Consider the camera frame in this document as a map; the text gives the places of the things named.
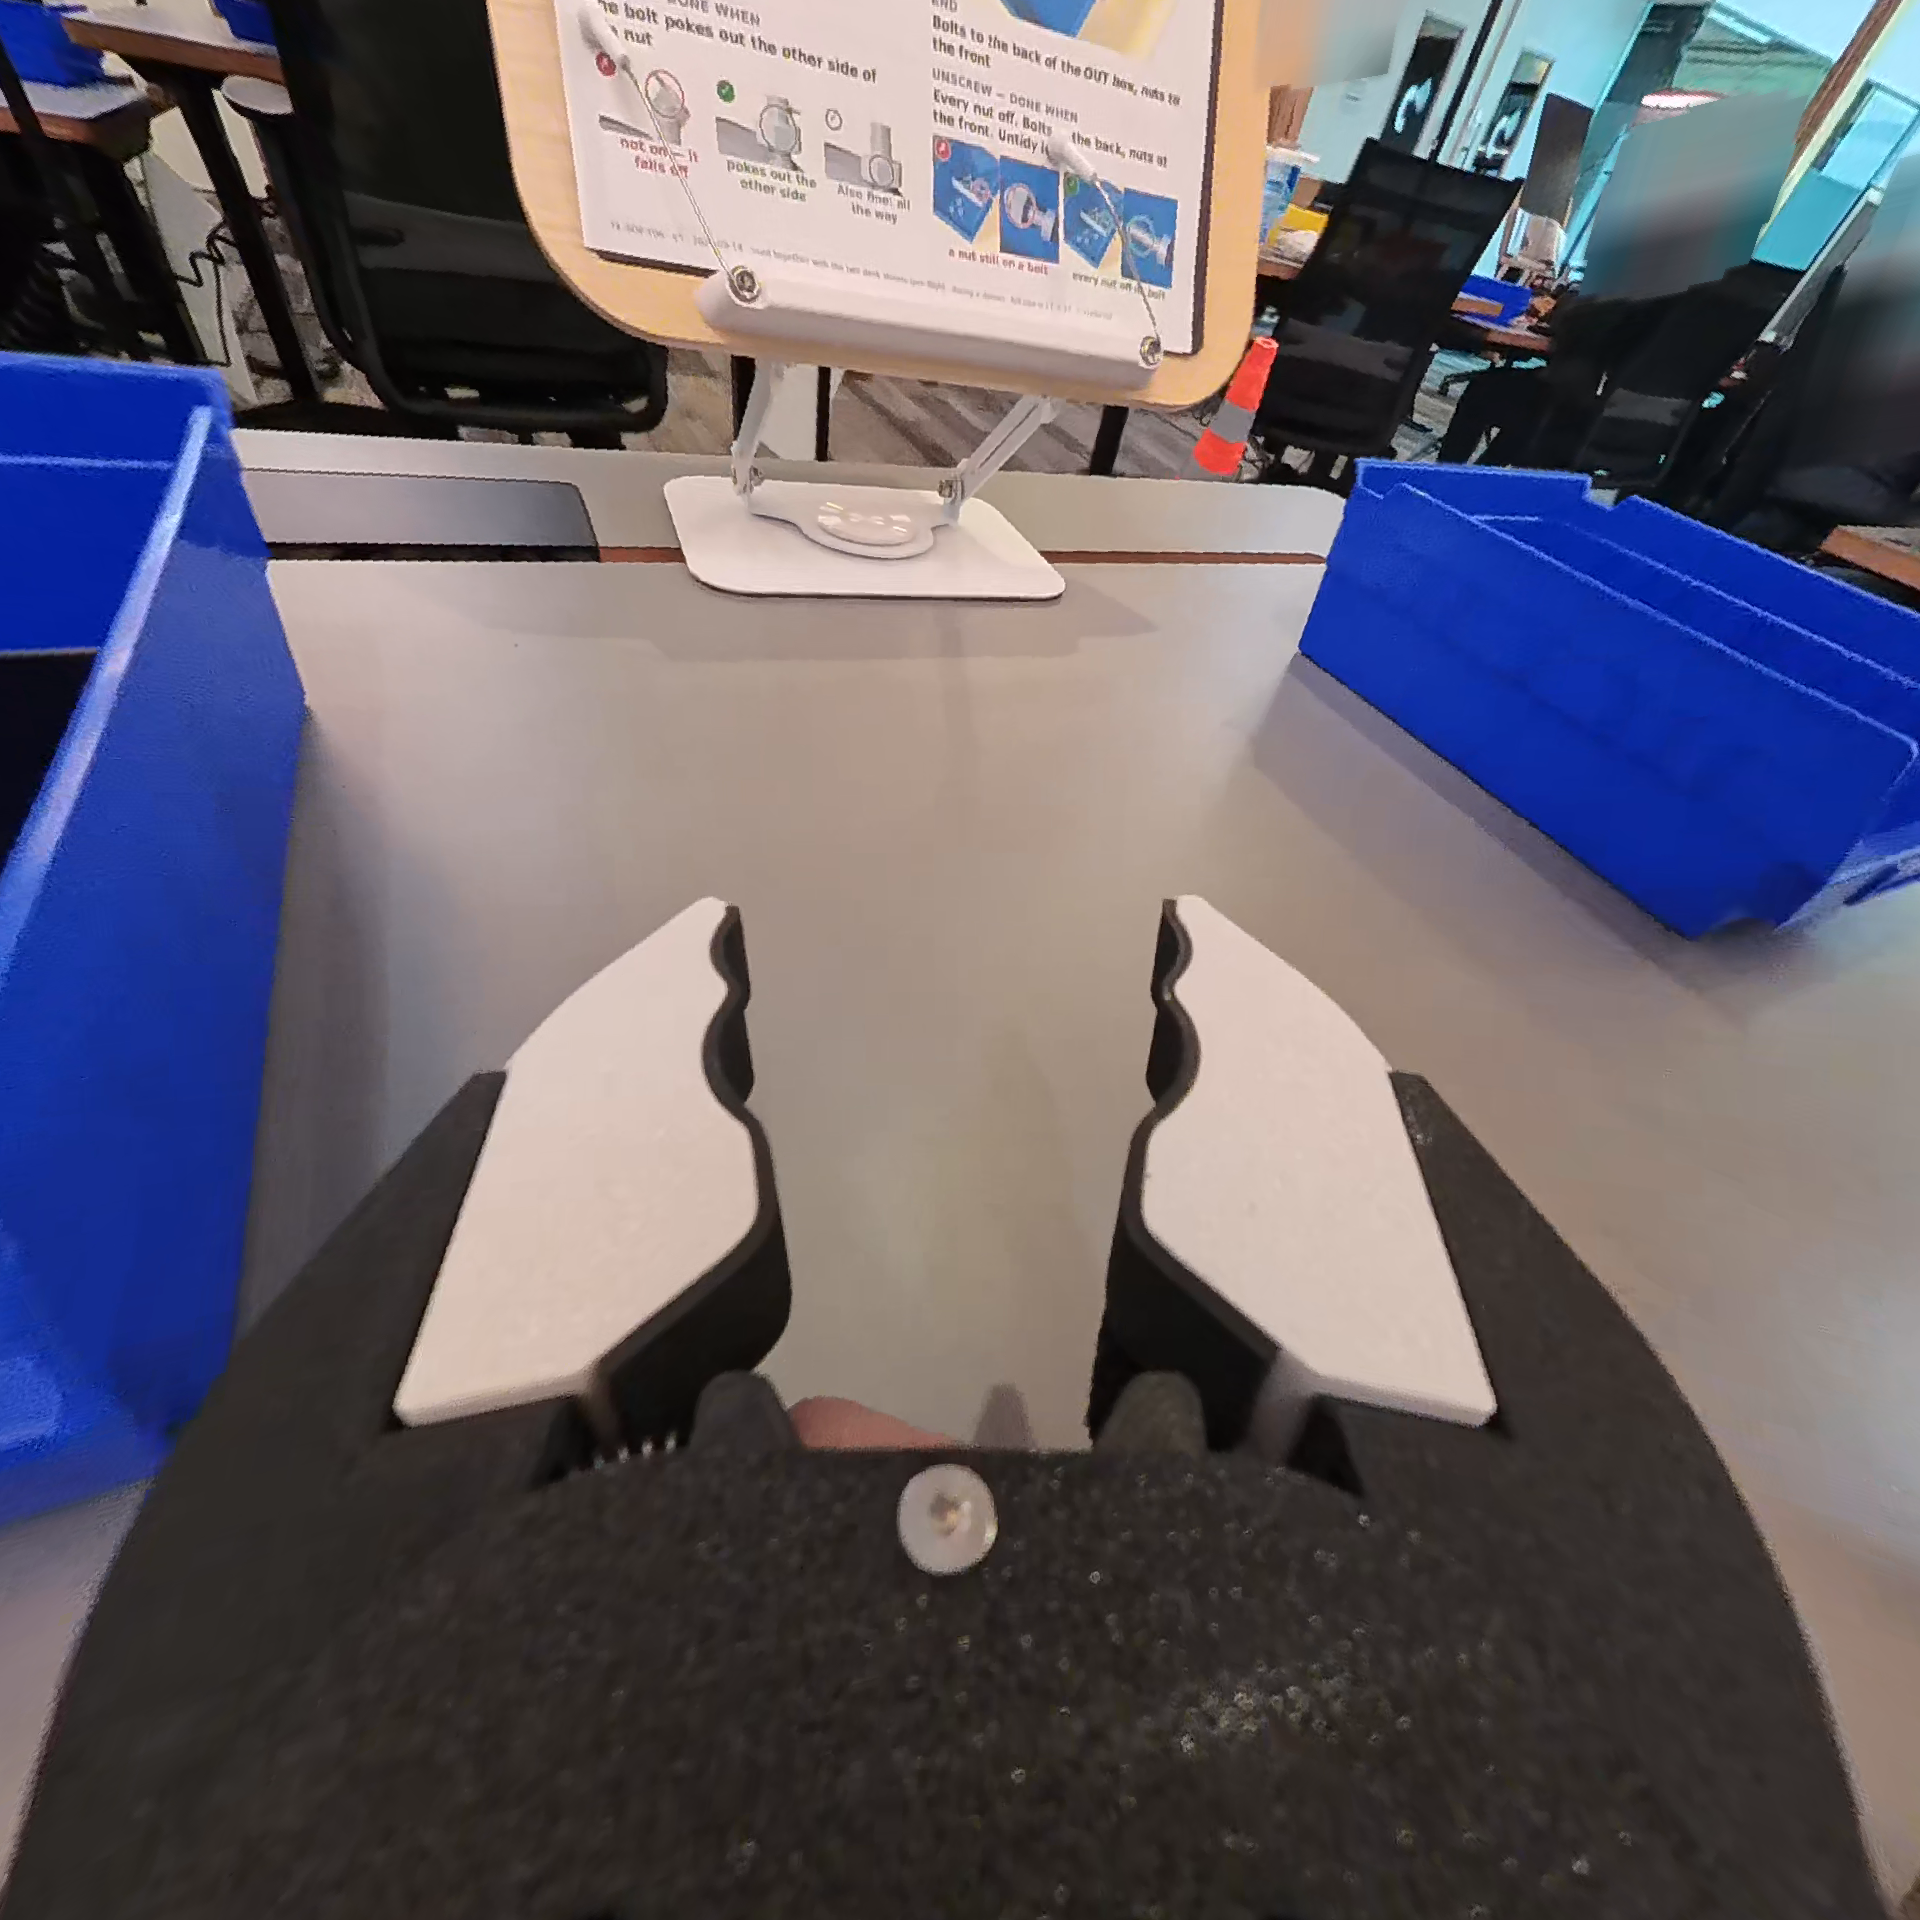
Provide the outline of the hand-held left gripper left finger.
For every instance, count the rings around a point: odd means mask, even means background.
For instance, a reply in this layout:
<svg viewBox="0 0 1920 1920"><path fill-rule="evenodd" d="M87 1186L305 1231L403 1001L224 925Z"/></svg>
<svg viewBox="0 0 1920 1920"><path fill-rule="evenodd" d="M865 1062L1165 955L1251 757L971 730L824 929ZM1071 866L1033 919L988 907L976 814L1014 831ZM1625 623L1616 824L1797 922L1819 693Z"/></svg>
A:
<svg viewBox="0 0 1920 1920"><path fill-rule="evenodd" d="M503 1070L393 1416L569 1403L603 1453L685 1446L792 1288L751 1114L751 975L709 896L569 995Z"/></svg>

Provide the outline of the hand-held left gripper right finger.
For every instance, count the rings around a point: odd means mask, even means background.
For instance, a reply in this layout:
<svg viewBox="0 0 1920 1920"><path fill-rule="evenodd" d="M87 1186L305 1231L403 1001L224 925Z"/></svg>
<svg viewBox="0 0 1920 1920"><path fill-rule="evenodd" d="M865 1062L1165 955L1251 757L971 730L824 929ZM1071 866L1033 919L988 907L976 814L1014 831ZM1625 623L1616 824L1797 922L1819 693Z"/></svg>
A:
<svg viewBox="0 0 1920 1920"><path fill-rule="evenodd" d="M1200 896L1160 906L1148 1114L1094 1337L1094 1438L1176 1377L1211 1453L1326 1403L1488 1432L1497 1393L1380 1050Z"/></svg>

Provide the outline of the blue bin with black divider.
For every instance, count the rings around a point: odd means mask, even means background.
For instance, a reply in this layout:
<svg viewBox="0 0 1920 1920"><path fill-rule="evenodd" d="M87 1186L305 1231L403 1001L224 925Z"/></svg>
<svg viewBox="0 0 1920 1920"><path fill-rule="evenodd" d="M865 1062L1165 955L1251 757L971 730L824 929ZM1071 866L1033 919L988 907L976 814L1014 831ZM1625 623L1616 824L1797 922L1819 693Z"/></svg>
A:
<svg viewBox="0 0 1920 1920"><path fill-rule="evenodd" d="M3 363L3 1522L232 1345L304 687L224 383Z"/></svg>

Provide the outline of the blue plastic bin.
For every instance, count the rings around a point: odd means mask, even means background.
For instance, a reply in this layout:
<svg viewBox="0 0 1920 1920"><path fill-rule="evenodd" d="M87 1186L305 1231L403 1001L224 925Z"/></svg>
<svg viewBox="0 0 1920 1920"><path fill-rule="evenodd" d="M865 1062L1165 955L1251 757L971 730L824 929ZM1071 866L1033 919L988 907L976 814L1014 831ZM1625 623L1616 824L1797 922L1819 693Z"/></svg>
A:
<svg viewBox="0 0 1920 1920"><path fill-rule="evenodd" d="M1915 635L1569 472L1368 459L1301 655L1699 941L1915 888Z"/></svg>

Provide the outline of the black flat pad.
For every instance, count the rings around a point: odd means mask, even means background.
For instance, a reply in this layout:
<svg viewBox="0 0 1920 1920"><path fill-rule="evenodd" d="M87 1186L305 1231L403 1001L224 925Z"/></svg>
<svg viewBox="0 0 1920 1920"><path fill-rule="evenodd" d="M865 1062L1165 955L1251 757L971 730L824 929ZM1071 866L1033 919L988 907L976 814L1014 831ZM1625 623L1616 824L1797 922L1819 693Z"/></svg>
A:
<svg viewBox="0 0 1920 1920"><path fill-rule="evenodd" d="M248 470L244 487L275 560L600 560L585 502L567 482Z"/></svg>

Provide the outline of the orange traffic cone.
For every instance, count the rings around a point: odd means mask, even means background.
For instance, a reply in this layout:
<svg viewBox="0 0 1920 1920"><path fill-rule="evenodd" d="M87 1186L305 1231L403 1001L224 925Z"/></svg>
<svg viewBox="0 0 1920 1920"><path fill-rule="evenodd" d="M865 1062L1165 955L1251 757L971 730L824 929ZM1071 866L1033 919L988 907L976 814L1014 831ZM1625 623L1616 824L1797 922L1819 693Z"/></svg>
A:
<svg viewBox="0 0 1920 1920"><path fill-rule="evenodd" d="M1255 334L1192 447L1188 478L1222 486L1241 478L1276 362L1277 342L1270 334Z"/></svg>

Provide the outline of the black mesh office chair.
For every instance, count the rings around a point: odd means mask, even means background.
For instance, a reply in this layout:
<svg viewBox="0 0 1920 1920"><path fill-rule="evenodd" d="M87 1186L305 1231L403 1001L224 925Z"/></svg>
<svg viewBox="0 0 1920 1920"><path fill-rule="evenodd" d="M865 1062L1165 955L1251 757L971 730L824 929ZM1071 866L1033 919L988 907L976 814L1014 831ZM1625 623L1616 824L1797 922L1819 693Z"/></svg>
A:
<svg viewBox="0 0 1920 1920"><path fill-rule="evenodd" d="M1475 264L1520 182L1448 168L1368 137L1296 277L1262 277L1277 349L1251 448L1262 486L1343 494L1387 458Z"/></svg>

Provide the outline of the instruction board on white stand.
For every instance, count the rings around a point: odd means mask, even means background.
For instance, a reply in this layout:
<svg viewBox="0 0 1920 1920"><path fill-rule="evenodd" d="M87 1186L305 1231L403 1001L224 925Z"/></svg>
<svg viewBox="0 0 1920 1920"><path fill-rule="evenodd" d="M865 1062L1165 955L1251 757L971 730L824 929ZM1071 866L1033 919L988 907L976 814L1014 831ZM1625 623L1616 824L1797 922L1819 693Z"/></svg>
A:
<svg viewBox="0 0 1920 1920"><path fill-rule="evenodd" d="M653 346L755 363L725 474L665 486L735 599L1046 605L984 486L1068 401L1176 411L1255 313L1262 6L495 3L519 203ZM1009 393L913 487L772 478L791 376Z"/></svg>

